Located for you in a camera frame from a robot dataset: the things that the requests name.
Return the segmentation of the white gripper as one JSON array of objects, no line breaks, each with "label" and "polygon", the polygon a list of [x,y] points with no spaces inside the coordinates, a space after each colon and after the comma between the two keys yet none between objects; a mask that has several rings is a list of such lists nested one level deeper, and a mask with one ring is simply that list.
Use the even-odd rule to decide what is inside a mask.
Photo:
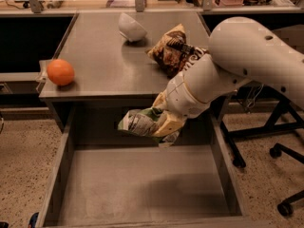
[{"label": "white gripper", "polygon": [[164,137],[181,129],[187,119],[197,118],[210,105],[201,103],[190,93],[180,72],[169,81],[165,92],[157,96],[152,106],[164,110],[156,115],[156,130],[152,136]]}]

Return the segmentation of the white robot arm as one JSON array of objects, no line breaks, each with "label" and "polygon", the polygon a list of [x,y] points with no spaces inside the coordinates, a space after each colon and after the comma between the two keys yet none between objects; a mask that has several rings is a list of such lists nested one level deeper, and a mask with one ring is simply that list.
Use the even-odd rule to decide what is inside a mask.
[{"label": "white robot arm", "polygon": [[176,132],[217,97],[252,81],[303,108],[304,54],[253,19],[228,18],[211,32],[208,51],[198,60],[190,59],[153,103],[162,111],[153,135]]}]

